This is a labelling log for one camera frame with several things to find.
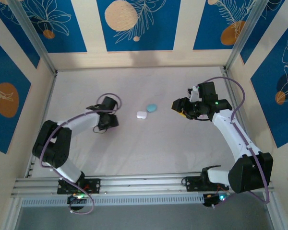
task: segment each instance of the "robotic arm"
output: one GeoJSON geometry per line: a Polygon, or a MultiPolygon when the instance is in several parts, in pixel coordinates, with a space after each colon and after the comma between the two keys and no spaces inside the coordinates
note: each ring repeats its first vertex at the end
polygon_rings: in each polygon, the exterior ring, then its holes
{"type": "MultiPolygon", "coordinates": [[[[90,187],[84,178],[84,173],[68,158],[71,139],[88,128],[98,127],[101,131],[118,126],[117,117],[112,114],[116,105],[117,102],[114,99],[105,97],[102,104],[87,107],[85,110],[86,115],[64,124],[48,144],[42,161],[45,162],[46,165],[53,167],[64,178],[81,188],[90,187]]],[[[49,120],[43,124],[33,147],[32,153],[34,156],[40,159],[43,148],[50,135],[64,122],[65,121],[60,121],[56,123],[49,120]]],[[[65,190],[69,191],[68,194],[77,191],[76,188],[64,183],[64,181],[60,181],[59,183],[61,187],[65,187],[65,190]]]]}
{"type": "Polygon", "coordinates": [[[215,184],[230,185],[236,193],[263,188],[264,183],[250,150],[255,153],[269,185],[273,158],[270,153],[262,153],[232,116],[232,107],[225,99],[219,100],[213,82],[205,82],[188,89],[189,98],[177,99],[172,109],[190,120],[210,120],[220,130],[228,143],[235,164],[231,170],[220,166],[204,168],[196,188],[215,187],[215,184]]]}

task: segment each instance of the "light blue object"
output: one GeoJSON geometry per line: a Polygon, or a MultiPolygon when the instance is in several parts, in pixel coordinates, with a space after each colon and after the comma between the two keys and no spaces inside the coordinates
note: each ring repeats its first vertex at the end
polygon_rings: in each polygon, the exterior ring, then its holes
{"type": "Polygon", "coordinates": [[[149,104],[147,107],[146,107],[147,111],[152,113],[154,111],[156,111],[157,109],[157,105],[156,104],[149,104]]]}

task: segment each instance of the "white floor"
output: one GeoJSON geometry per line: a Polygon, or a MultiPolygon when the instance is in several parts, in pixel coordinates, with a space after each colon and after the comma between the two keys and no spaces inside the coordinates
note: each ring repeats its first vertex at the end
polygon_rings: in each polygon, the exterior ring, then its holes
{"type": "MultiPolygon", "coordinates": [[[[60,72],[47,119],[80,114],[106,92],[122,98],[116,113],[119,127],[105,134],[88,129],[72,139],[70,159],[86,175],[194,172],[216,164],[230,169],[233,157],[218,129],[171,110],[188,88],[215,76],[221,76],[219,67],[60,72]],[[137,111],[145,111],[149,103],[156,103],[157,111],[146,120],[137,119],[137,111]]],[[[224,81],[215,81],[215,86],[219,99],[229,100],[224,81]]],[[[33,177],[45,176],[56,175],[36,163],[33,177]]]]}

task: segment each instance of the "purple cable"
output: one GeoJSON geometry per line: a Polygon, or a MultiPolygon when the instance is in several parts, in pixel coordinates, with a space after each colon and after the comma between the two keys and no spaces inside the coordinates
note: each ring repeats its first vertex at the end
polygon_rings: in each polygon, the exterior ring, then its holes
{"type": "MultiPolygon", "coordinates": [[[[226,77],[214,77],[214,78],[210,78],[206,81],[204,81],[203,83],[206,83],[208,81],[212,81],[214,79],[226,79],[226,80],[230,80],[234,83],[236,83],[238,85],[238,87],[241,89],[242,91],[242,101],[241,103],[237,106],[237,108],[234,109],[234,111],[232,112],[232,115],[231,115],[231,121],[232,121],[232,124],[234,126],[234,128],[236,129],[236,131],[239,133],[239,135],[241,136],[241,138],[243,139],[243,142],[246,146],[249,145],[247,139],[245,138],[245,136],[242,134],[242,132],[240,131],[240,129],[238,128],[238,126],[235,124],[235,122],[233,121],[234,117],[235,117],[235,114],[237,113],[237,111],[240,109],[240,107],[242,106],[242,104],[244,103],[245,101],[245,91],[243,89],[243,87],[239,84],[239,82],[237,82],[236,80],[233,80],[231,78],[226,78],[226,77]]],[[[258,170],[259,170],[259,173],[261,175],[261,179],[263,180],[263,183],[264,183],[264,189],[265,189],[265,195],[266,195],[266,200],[262,200],[258,195],[256,195],[255,193],[253,193],[252,191],[249,191],[249,193],[251,193],[254,197],[256,197],[257,199],[259,199],[260,201],[262,201],[264,204],[268,204],[270,202],[270,194],[269,194],[269,188],[268,188],[268,184],[267,184],[267,180],[265,179],[265,176],[264,176],[264,171],[256,157],[256,154],[254,153],[254,150],[252,148],[249,148],[248,149],[252,156],[254,157],[254,160],[256,162],[256,165],[258,167],[258,170]]]]}
{"type": "Polygon", "coordinates": [[[50,134],[49,138],[47,139],[47,141],[46,141],[46,143],[45,143],[45,145],[44,145],[44,147],[43,147],[42,153],[41,153],[40,158],[39,158],[39,165],[40,165],[42,168],[52,168],[53,171],[54,171],[57,175],[59,175],[59,177],[61,177],[64,181],[66,181],[66,182],[69,183],[70,185],[74,186],[75,188],[77,188],[78,190],[80,190],[81,192],[83,192],[85,195],[87,195],[87,196],[92,200],[92,202],[93,202],[92,208],[91,208],[91,210],[89,210],[89,211],[87,211],[87,212],[74,212],[74,211],[71,209],[71,204],[70,204],[69,209],[70,209],[71,213],[74,213],[74,214],[86,215],[86,214],[91,213],[91,212],[94,210],[94,207],[95,207],[95,203],[94,203],[94,200],[93,200],[92,196],[89,195],[89,193],[86,192],[84,189],[82,189],[81,187],[79,187],[79,186],[76,185],[75,183],[71,182],[70,180],[68,180],[67,178],[65,178],[64,176],[62,176],[55,168],[53,168],[53,167],[51,167],[51,166],[43,165],[43,163],[42,163],[42,162],[43,162],[43,158],[44,158],[44,155],[45,155],[47,146],[49,145],[51,139],[52,139],[53,136],[57,133],[57,131],[58,131],[61,127],[63,127],[64,125],[66,125],[66,124],[68,124],[69,122],[74,121],[74,120],[76,120],[76,119],[78,119],[78,118],[80,118],[80,117],[89,115],[89,114],[94,114],[94,113],[99,113],[99,112],[105,112],[105,113],[111,112],[111,113],[113,113],[113,112],[118,111],[118,110],[121,108],[122,101],[121,101],[120,97],[117,96],[117,95],[114,94],[114,93],[105,93],[105,94],[101,95],[101,96],[97,99],[97,102],[96,102],[96,103],[98,104],[98,101],[100,100],[100,98],[103,97],[103,96],[106,96],[106,95],[113,95],[113,96],[115,96],[115,97],[118,98],[120,104],[117,106],[116,109],[114,109],[114,110],[95,110],[95,111],[90,111],[90,112],[87,112],[87,113],[79,114],[79,115],[77,115],[77,116],[75,116],[75,117],[72,117],[71,119],[63,122],[63,123],[60,124],[56,129],[54,129],[54,131],[50,134]]]}

